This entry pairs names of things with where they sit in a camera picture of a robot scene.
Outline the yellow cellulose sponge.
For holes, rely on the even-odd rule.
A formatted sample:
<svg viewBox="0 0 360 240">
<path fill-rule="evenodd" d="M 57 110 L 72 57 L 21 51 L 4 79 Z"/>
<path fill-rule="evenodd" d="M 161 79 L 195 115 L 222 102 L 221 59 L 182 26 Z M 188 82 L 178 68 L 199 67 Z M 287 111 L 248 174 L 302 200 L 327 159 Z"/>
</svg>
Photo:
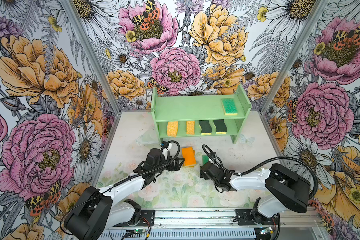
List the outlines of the yellow cellulose sponge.
<svg viewBox="0 0 360 240">
<path fill-rule="evenodd" d="M 168 122 L 168 124 L 167 124 L 167 136 L 176 138 L 177 133 L 178 133 L 178 128 L 179 128 L 179 122 L 178 121 Z"/>
<path fill-rule="evenodd" d="M 186 123 L 186 134 L 194 135 L 195 134 L 195 121 L 187 121 Z"/>
</svg>

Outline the light green scrub sponge bottom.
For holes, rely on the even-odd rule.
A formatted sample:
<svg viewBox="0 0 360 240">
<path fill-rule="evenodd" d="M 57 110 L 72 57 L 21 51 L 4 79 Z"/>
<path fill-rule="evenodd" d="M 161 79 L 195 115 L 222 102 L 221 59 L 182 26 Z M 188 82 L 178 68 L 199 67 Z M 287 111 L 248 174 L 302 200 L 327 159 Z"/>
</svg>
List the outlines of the light green scrub sponge bottom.
<svg viewBox="0 0 360 240">
<path fill-rule="evenodd" d="M 209 157 L 207 155 L 202 155 L 202 165 L 205 165 L 209 161 Z"/>
</svg>

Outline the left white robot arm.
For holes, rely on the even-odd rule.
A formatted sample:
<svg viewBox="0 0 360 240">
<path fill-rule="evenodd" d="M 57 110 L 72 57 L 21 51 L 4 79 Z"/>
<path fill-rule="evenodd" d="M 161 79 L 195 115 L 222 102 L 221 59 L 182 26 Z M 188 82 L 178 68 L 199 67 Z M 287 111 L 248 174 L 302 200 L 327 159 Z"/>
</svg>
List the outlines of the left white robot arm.
<svg viewBox="0 0 360 240">
<path fill-rule="evenodd" d="M 164 171 L 179 171 L 184 159 L 181 148 L 172 157 L 170 146 L 151 149 L 144 161 L 125 179 L 107 187 L 90 186 L 74 207 L 61 219 L 63 233 L 78 240 L 97 240 L 104 230 L 118 224 L 136 225 L 141 219 L 141 206 L 127 197 L 155 182 Z"/>
</svg>

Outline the light green scrub sponge top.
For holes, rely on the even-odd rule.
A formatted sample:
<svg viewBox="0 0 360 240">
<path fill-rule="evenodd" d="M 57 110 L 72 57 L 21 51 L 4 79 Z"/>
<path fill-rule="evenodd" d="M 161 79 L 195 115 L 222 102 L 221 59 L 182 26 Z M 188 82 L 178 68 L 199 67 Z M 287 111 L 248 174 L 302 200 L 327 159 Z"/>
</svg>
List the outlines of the light green scrub sponge top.
<svg viewBox="0 0 360 240">
<path fill-rule="evenodd" d="M 222 99 L 222 105 L 225 115 L 235 116 L 238 114 L 234 99 Z"/>
</svg>

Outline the yellow cellulose sponge front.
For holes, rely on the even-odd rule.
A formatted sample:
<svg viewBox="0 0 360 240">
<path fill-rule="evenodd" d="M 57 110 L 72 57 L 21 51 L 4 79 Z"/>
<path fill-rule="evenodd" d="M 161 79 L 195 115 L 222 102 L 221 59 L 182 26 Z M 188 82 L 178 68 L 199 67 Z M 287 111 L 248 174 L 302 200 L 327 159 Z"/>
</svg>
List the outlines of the yellow cellulose sponge front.
<svg viewBox="0 0 360 240">
<path fill-rule="evenodd" d="M 194 135 L 195 134 L 195 121 L 187 121 L 186 123 L 186 134 Z"/>
</svg>

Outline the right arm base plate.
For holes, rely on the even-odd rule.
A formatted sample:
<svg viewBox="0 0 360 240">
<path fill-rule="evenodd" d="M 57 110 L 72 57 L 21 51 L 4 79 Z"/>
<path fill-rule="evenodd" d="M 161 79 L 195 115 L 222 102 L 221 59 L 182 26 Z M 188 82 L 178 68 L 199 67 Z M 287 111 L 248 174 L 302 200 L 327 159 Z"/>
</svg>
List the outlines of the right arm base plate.
<svg viewBox="0 0 360 240">
<path fill-rule="evenodd" d="M 277 215 L 267 218 L 252 209 L 236 209 L 235 214 L 233 222 L 239 226 L 276 226 L 279 223 Z"/>
</svg>

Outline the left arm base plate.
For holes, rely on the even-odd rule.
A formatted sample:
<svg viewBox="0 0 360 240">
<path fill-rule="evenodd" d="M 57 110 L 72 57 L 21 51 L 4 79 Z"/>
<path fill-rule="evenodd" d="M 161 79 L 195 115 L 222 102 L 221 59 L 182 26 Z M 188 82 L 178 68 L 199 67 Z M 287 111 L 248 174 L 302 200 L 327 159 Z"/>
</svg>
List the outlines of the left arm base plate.
<svg viewBox="0 0 360 240">
<path fill-rule="evenodd" d="M 141 210 L 139 215 L 134 214 L 131 220 L 117 224 L 116 227 L 153 227 L 155 215 L 155 210 Z"/>
</svg>

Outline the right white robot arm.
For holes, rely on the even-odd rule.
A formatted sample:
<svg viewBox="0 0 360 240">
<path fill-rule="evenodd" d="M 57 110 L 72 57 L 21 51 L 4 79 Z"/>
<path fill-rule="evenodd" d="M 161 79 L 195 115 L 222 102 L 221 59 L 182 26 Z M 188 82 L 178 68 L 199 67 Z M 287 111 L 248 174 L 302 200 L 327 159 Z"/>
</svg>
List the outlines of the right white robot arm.
<svg viewBox="0 0 360 240">
<path fill-rule="evenodd" d="M 281 164 L 236 176 L 209 161 L 200 168 L 200 177 L 211 180 L 224 192 L 267 190 L 271 193 L 258 198 L 252 210 L 236 211 L 240 225 L 270 225 L 275 215 L 286 210 L 300 214 L 307 212 L 310 182 Z"/>
</svg>

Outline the yellow cellulose sponge back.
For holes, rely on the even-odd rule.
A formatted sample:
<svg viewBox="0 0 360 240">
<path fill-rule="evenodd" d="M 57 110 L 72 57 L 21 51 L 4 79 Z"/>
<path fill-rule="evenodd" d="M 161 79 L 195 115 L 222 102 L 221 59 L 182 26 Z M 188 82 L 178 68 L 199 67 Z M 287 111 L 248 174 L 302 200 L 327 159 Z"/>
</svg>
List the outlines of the yellow cellulose sponge back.
<svg viewBox="0 0 360 240">
<path fill-rule="evenodd" d="M 176 138 L 177 133 L 178 133 L 178 128 L 179 128 L 179 122 L 178 121 L 168 122 L 168 124 L 167 124 L 167 136 Z"/>
</svg>

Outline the orange scrub sponge top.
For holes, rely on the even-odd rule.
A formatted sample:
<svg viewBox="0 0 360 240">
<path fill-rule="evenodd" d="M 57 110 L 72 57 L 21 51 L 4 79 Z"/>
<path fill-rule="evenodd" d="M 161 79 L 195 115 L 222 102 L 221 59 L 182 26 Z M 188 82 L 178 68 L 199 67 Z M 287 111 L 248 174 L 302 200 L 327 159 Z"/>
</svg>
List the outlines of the orange scrub sponge top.
<svg viewBox="0 0 360 240">
<path fill-rule="evenodd" d="M 192 147 L 187 147 L 182 149 L 182 156 L 184 158 L 184 167 L 194 167 L 197 164 L 195 158 L 195 151 Z"/>
</svg>

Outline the dark green scrub sponge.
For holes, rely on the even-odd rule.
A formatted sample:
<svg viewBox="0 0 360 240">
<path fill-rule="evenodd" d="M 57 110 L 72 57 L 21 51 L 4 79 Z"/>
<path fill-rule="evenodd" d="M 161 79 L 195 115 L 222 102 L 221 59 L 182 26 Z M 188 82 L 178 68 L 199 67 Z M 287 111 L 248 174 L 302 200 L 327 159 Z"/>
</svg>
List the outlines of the dark green scrub sponge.
<svg viewBox="0 0 360 240">
<path fill-rule="evenodd" d="M 209 120 L 199 121 L 199 126 L 201 128 L 201 135 L 211 135 L 212 134 L 212 127 L 210 125 Z"/>
<path fill-rule="evenodd" d="M 215 128 L 216 128 L 216 134 L 226 134 L 227 133 L 227 126 L 225 124 L 224 120 L 214 120 L 213 121 Z"/>
</svg>

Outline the light green scrub sponge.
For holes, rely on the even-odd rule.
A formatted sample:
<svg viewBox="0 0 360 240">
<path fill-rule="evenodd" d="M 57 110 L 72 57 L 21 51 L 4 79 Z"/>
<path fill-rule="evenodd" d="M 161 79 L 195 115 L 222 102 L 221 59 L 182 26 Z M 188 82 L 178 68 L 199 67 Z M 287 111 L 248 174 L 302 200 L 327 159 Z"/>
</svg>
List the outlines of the light green scrub sponge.
<svg viewBox="0 0 360 240">
<path fill-rule="evenodd" d="M 202 155 L 202 165 L 205 165 L 209 161 L 209 157 L 207 155 Z"/>
<path fill-rule="evenodd" d="M 222 105 L 225 115 L 235 116 L 238 114 L 234 99 L 222 99 Z"/>
</svg>

